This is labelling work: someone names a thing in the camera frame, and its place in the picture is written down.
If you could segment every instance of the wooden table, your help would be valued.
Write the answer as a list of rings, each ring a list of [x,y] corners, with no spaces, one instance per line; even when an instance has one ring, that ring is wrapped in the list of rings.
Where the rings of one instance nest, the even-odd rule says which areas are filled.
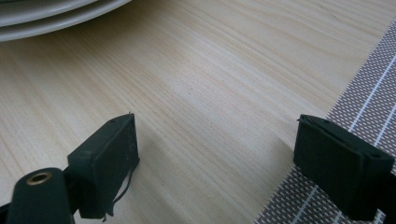
[[[108,223],[250,223],[292,165],[296,119],[326,116],[395,11],[394,0],[134,0],[0,43],[0,204],[132,112],[141,162]]]

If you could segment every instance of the brass insert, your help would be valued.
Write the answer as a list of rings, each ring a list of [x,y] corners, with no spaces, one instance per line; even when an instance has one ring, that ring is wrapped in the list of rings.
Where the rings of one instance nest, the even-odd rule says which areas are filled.
[[[34,185],[39,185],[47,180],[49,180],[52,177],[52,173],[49,172],[44,172],[44,173],[38,173],[36,175],[31,176],[29,179],[26,180],[27,185],[34,186]]]

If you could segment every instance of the woven placemat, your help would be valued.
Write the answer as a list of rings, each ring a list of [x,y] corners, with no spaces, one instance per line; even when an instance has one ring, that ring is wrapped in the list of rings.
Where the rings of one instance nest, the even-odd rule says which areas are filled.
[[[396,21],[389,27],[327,119],[396,157]],[[255,223],[382,223],[344,217],[294,166]]]

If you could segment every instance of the stacked plates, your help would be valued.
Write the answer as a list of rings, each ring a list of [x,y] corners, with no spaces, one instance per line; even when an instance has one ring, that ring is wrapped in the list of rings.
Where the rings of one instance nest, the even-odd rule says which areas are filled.
[[[0,3],[0,41],[60,30],[120,7],[131,0],[24,0]]]

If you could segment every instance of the white stripe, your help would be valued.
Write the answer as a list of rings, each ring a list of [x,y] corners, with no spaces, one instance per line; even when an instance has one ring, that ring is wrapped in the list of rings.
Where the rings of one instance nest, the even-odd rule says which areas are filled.
[[[311,193],[308,195],[308,197],[305,199],[303,206],[301,206],[300,211],[298,211],[297,215],[294,217],[294,220],[291,222],[291,224],[296,224],[297,221],[300,219],[301,214],[305,210],[306,206],[308,205],[309,201],[312,199],[314,196],[315,192],[317,192],[318,185],[315,185],[315,187],[311,190]]]
[[[338,212],[338,214],[337,214],[337,216],[335,217],[334,222],[333,222],[332,224],[338,223],[338,220],[340,219],[340,217],[341,217],[341,212]]]
[[[392,111],[390,111],[390,114],[389,114],[389,116],[388,116],[388,118],[387,118],[387,121],[385,121],[385,124],[384,124],[384,126],[382,127],[381,132],[379,133],[378,137],[376,138],[375,143],[374,143],[374,146],[375,146],[375,147],[376,147],[376,145],[378,145],[379,140],[380,140],[381,137],[382,137],[382,134],[384,134],[385,130],[387,129],[388,124],[390,123],[390,120],[392,119],[392,116],[393,116],[393,113],[395,112],[395,110],[396,110],[396,105],[393,107]]]
[[[382,79],[385,78],[385,76],[387,75],[388,71],[390,70],[390,68],[392,67],[393,63],[396,61],[396,54],[393,57],[392,61],[390,62],[390,64],[388,65],[387,69],[385,69],[384,73],[382,74],[381,78],[378,80],[378,82],[376,83],[376,85],[374,86],[372,92],[370,93],[369,97],[367,98],[366,102],[364,102],[363,107],[361,108],[361,111],[359,111],[358,116],[355,118],[355,120],[353,120],[352,125],[349,128],[349,131],[352,132],[353,129],[356,126],[356,123],[358,122],[359,118],[361,117],[361,114],[363,113],[364,109],[366,108],[366,106],[369,104],[369,102],[371,101],[374,93],[376,92],[376,89],[378,89],[379,85],[382,82]]]

